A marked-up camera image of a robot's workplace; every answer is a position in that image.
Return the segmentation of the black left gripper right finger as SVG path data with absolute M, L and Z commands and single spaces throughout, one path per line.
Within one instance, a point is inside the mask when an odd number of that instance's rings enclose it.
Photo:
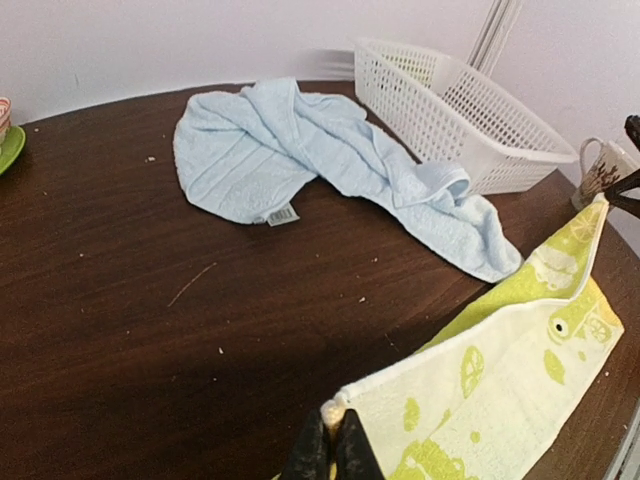
M 345 411 L 336 436 L 335 463 L 338 480 L 384 480 L 357 412 Z

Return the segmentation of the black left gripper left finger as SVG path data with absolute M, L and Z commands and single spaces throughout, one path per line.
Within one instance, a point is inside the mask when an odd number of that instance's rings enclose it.
M 281 480 L 328 480 L 331 437 L 321 412 L 313 410 L 280 473 Z

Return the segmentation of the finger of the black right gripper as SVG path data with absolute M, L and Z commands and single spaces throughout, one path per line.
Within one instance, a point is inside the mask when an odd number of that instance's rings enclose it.
M 630 115 L 626 118 L 624 129 L 636 149 L 640 148 L 639 116 Z M 635 218 L 640 217 L 640 200 L 626 195 L 639 188 L 640 171 L 636 169 L 605 190 L 604 196 L 612 207 L 626 211 Z

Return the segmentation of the green patterned towel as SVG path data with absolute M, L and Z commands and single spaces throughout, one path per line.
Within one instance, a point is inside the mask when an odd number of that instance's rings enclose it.
M 320 409 L 357 412 L 385 479 L 521 479 L 552 446 L 624 327 L 592 276 L 610 204 L 591 204 L 411 356 Z

